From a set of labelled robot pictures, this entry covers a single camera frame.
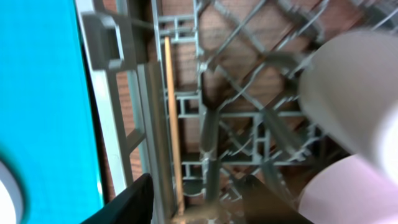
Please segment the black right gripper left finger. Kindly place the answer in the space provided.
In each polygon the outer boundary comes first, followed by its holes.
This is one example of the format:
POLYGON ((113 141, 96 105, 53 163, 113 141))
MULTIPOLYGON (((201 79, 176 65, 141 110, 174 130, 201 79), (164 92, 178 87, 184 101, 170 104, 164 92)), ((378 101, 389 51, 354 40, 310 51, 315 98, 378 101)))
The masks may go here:
POLYGON ((153 180, 145 173, 82 224, 151 224, 153 211, 153 180))

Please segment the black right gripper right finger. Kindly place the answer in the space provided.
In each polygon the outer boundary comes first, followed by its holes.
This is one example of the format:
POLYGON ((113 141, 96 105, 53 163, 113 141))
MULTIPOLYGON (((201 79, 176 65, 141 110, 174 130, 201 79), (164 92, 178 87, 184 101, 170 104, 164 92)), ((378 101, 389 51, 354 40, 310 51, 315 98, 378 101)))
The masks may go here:
POLYGON ((312 224, 284 202, 258 178, 247 175, 241 179, 244 219, 248 224, 312 224))

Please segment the wooden chopstick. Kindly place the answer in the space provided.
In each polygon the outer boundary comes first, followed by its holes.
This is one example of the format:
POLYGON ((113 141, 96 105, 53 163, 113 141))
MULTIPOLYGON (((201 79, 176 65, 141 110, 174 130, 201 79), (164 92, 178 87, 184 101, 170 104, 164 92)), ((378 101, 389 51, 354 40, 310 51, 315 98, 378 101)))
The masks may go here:
POLYGON ((167 76, 170 136, 172 144, 172 155, 174 162, 175 185, 176 185, 176 199, 177 199, 178 215, 183 215, 185 210, 185 201, 183 196, 177 100, 175 97, 175 86, 174 86, 174 76, 173 76, 174 73, 173 73, 172 49, 171 49, 170 37, 165 37, 164 46, 165 46, 165 67, 166 67, 166 76, 167 76))

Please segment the large pink plate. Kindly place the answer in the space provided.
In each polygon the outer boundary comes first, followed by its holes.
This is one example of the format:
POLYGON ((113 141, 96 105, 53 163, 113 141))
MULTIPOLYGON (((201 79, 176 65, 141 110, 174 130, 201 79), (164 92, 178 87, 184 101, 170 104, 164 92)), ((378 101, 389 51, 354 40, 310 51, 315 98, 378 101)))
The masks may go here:
POLYGON ((16 178, 1 162, 1 224, 19 224, 24 216, 24 199, 16 178))

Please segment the pale green cup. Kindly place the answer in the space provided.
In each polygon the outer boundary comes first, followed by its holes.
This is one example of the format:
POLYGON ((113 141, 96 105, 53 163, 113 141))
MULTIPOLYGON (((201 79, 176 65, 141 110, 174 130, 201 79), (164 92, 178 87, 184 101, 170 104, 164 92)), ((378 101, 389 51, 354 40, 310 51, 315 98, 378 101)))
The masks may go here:
POLYGON ((323 44, 298 83, 304 114, 397 182, 397 36, 355 30, 323 44))

